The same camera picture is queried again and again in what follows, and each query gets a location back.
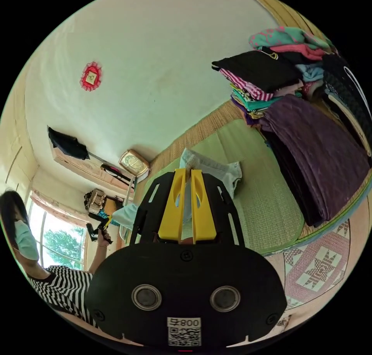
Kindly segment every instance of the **qr code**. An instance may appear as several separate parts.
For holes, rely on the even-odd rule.
[[[170,346],[201,346],[201,328],[168,328]]]

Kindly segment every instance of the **yellow bracket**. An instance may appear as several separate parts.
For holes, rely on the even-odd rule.
[[[191,211],[194,244],[198,241],[214,240],[217,232],[201,170],[191,170]]]
[[[110,225],[111,221],[112,221],[112,215],[109,215],[103,229],[108,228],[108,226]]]
[[[158,235],[162,240],[181,241],[185,202],[186,169],[176,169]]]

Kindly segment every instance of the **red lace ornament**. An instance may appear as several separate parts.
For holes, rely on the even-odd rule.
[[[84,90],[96,90],[101,84],[101,76],[101,67],[96,62],[88,63],[84,68],[80,85]]]

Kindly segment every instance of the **wall clock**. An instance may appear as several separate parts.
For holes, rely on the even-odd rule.
[[[150,170],[149,163],[133,150],[128,150],[120,158],[119,165],[135,177],[139,177]]]

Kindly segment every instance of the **purple blanket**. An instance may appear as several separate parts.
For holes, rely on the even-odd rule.
[[[321,216],[331,220],[367,176],[366,152],[334,121],[294,95],[273,103],[260,123],[288,147]]]

